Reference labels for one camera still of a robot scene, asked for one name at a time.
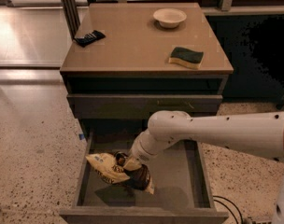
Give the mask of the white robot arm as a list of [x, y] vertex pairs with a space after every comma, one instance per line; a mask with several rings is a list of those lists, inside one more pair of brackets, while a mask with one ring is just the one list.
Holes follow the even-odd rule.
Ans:
[[[192, 117], [184, 111], [158, 111], [135, 140], [130, 156], [147, 163], [181, 140], [225, 147], [284, 162], [284, 111], [230, 116]], [[284, 177], [272, 224], [284, 224]]]

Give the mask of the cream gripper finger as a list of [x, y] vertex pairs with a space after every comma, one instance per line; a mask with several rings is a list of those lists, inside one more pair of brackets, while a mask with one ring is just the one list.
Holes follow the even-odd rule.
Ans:
[[123, 168], [127, 171], [138, 170], [141, 167], [142, 167], [142, 163], [138, 159], [132, 156], [128, 157], [125, 163], [123, 164]]

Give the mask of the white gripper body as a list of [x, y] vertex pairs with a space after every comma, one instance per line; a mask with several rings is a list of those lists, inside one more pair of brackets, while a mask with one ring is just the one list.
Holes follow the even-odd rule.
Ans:
[[145, 130], [134, 140], [130, 155], [141, 163], [148, 163], [172, 145], [174, 145], [172, 137], [156, 137], [149, 130]]

